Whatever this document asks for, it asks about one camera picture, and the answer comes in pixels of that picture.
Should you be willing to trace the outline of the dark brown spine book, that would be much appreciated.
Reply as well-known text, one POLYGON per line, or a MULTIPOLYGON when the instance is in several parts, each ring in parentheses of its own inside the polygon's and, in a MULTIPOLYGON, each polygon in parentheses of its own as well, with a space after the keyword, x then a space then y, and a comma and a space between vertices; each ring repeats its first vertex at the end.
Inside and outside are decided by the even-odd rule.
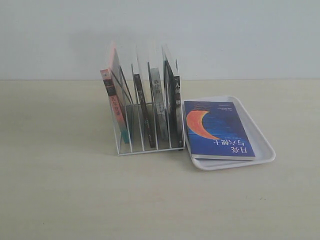
POLYGON ((141 70, 141 64, 138 54, 138 46, 135 45, 132 48, 132 76, 137 92, 138 103, 141 109, 143 132, 146 133, 146 138, 148 140, 150 148, 156 147, 155 133, 152 127, 152 122, 150 119, 150 114, 148 112, 146 96, 144 91, 143 76, 141 70))

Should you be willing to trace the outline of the pink spine book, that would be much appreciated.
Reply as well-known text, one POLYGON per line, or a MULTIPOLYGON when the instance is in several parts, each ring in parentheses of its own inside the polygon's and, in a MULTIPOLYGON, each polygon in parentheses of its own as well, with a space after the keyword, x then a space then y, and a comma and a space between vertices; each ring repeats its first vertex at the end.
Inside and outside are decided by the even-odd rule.
POLYGON ((122 83, 120 61, 116 45, 112 42, 107 49, 108 65, 106 69, 100 70, 102 81, 108 94, 115 119, 118 123, 121 136, 125 144, 130 142, 127 127, 126 110, 128 96, 122 83))

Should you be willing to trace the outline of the black spine book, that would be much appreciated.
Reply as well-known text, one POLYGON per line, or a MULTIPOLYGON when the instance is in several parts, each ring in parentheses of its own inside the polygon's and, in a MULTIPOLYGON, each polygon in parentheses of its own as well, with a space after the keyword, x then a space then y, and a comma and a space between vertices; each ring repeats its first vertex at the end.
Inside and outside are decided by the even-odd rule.
POLYGON ((162 57, 170 142, 174 148, 183 148, 181 78, 177 61, 172 57, 167 44, 162 45, 162 57))

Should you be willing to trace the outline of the white plastic tray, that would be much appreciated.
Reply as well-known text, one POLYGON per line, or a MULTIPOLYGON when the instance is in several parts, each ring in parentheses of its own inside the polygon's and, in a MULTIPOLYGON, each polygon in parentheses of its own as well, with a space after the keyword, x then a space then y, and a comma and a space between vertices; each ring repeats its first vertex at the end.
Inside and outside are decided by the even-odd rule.
POLYGON ((222 169, 230 169, 230 168, 238 168, 238 167, 246 167, 252 165, 259 165, 272 162, 276 153, 268 140, 262 134, 261 130, 258 128, 256 123, 253 121, 251 116, 248 114, 247 110, 244 108, 242 103, 233 96, 214 96, 214 97, 204 97, 197 99, 189 99, 184 100, 182 104, 183 109, 183 120, 184 120, 184 128, 185 128, 185 142, 190 154, 190 158, 192 163, 200 170, 203 171, 214 171, 214 170, 222 170, 222 169), (203 159, 203 158, 193 158, 190 152, 190 145, 188 140, 188 132, 187 132, 187 124, 186 124, 186 116, 185 116, 185 101, 212 101, 212 102, 232 102, 234 103, 242 125, 246 131, 249 142, 254 150, 255 159, 254 160, 218 160, 218 159, 203 159))

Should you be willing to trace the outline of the grey spine book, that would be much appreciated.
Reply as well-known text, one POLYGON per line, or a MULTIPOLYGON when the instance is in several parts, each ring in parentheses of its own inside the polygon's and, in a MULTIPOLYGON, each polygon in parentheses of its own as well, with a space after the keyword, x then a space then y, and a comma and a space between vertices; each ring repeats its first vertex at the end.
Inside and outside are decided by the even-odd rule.
POLYGON ((155 103, 156 120, 159 129, 159 135, 162 140, 169 140, 166 109, 164 104, 163 91, 161 86, 160 71, 158 67, 152 67, 148 62, 149 82, 151 84, 151 91, 155 103))

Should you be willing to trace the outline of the blue moon cover book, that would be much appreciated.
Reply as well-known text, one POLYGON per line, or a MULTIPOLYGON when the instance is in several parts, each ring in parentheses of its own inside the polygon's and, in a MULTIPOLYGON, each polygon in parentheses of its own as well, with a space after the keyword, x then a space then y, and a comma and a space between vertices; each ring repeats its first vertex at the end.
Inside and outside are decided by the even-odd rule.
POLYGON ((184 102, 193 158, 252 161, 256 158, 237 109, 230 101, 184 102))

